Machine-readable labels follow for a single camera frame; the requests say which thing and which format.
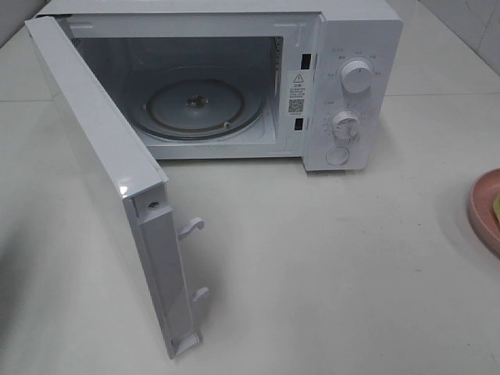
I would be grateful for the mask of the round white door button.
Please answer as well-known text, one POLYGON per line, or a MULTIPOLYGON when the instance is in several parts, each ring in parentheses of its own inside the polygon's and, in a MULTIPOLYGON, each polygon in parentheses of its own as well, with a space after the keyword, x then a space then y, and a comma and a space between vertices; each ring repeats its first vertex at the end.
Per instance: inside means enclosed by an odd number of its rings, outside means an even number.
POLYGON ((325 159, 332 166, 343 166, 349 159, 349 150, 345 147, 335 147, 327 151, 325 159))

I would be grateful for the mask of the white microwave door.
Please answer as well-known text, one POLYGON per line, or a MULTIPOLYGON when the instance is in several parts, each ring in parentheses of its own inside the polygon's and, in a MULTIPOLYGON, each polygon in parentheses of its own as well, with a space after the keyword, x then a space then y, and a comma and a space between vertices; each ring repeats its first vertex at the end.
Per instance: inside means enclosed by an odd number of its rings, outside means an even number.
POLYGON ((26 26, 91 200, 176 358, 200 341, 193 312, 209 289, 188 291, 180 242, 204 220, 175 224, 167 175, 59 22, 43 16, 26 26))

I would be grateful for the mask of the white timer knob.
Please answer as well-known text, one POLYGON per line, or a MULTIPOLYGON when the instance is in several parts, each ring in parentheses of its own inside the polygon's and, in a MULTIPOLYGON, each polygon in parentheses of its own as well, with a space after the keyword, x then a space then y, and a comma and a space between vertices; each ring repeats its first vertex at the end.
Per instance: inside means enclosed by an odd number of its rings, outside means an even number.
POLYGON ((359 117, 352 111, 341 111, 332 119, 334 136, 342 141, 350 141, 359 134, 359 117))

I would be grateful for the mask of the pink round plate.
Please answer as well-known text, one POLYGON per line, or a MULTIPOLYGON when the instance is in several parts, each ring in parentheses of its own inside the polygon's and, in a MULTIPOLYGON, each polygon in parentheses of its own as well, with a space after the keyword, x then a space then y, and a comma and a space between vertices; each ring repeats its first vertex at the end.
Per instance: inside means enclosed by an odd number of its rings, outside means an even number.
POLYGON ((492 203, 499 194, 499 169, 478 177, 469 193, 468 215, 470 225, 480 241, 499 257, 499 224, 492 203))

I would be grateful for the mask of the white bread sandwich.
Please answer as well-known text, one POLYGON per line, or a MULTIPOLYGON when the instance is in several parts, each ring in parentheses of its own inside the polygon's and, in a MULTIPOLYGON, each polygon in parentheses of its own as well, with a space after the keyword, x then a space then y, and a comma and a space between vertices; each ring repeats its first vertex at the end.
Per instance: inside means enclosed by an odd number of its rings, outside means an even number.
POLYGON ((500 194, 496 195, 492 203, 492 209, 495 214, 495 219, 497 221, 497 224, 500 224, 500 194))

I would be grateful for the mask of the glass microwave turntable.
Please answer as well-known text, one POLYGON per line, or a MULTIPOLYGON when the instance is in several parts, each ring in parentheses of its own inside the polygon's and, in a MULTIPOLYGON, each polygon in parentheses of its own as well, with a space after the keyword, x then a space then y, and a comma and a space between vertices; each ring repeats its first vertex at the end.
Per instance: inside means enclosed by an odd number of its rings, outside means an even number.
POLYGON ((129 116, 150 135, 200 141, 246 128, 259 118, 265 104, 262 93, 251 87, 198 78, 136 94, 130 99, 129 116))

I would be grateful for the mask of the white warning label sticker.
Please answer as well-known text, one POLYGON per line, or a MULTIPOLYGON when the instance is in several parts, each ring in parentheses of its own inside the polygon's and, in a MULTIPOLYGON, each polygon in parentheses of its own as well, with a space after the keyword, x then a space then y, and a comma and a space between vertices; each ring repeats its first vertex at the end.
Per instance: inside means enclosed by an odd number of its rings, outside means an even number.
POLYGON ((309 71, 289 70, 287 73, 287 114, 302 115, 306 112, 309 94, 309 71))

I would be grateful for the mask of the white microwave oven body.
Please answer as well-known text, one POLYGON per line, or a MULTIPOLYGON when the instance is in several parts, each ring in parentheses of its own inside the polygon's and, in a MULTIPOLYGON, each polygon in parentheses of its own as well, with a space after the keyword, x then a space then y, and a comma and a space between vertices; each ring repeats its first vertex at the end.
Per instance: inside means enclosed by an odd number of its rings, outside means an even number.
POLYGON ((137 136, 158 160, 299 158, 308 171, 367 164, 403 23, 384 1, 51 1, 33 19, 55 18, 137 136), (350 94, 341 68, 373 67, 371 86, 350 94), (306 112, 287 112, 289 70, 309 71, 306 112), (257 120, 200 141, 156 137, 129 116, 130 99, 180 80, 245 85, 266 104, 257 120), (350 141, 332 119, 360 120, 350 141), (343 166, 327 151, 349 150, 343 166))

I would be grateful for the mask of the upper white power knob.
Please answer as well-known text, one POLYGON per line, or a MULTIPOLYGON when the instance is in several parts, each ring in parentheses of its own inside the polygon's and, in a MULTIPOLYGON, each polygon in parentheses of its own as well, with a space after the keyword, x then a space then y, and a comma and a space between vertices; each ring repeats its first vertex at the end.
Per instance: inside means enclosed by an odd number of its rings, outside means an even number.
POLYGON ((351 59, 341 68, 342 87, 350 94, 367 90, 373 79, 373 67, 366 59, 351 59))

